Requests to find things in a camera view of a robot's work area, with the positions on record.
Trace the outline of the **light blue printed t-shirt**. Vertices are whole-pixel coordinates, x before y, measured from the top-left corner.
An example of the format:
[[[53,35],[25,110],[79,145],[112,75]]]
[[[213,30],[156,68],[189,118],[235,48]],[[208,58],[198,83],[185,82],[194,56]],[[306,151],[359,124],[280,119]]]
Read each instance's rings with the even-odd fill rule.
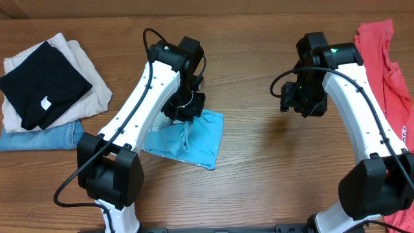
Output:
[[[171,120],[159,113],[142,145],[152,155],[213,170],[224,131],[224,115],[203,110],[192,122]]]

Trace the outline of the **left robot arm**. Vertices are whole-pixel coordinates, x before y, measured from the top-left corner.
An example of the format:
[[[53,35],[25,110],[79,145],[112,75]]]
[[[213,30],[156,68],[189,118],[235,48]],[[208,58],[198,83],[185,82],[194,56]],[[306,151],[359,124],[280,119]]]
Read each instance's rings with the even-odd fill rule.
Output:
[[[204,59],[199,41],[183,37],[173,45],[160,40],[149,54],[151,61],[121,110],[97,136],[84,133],[78,142],[78,184],[103,206],[104,232],[139,231],[134,202],[144,172],[138,155],[158,114],[191,122],[204,107],[204,78],[195,74]]]

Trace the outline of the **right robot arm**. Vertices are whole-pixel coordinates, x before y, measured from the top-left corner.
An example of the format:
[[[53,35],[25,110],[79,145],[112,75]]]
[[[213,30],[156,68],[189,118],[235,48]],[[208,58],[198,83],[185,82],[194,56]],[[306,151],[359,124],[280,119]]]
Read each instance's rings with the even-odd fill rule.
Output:
[[[355,166],[338,185],[338,201],[304,224],[280,224],[277,232],[362,232],[380,217],[413,202],[413,154],[392,130],[368,82],[353,43],[328,44],[322,32],[296,44],[295,82],[279,94],[280,110],[320,117],[332,100],[354,151]]]

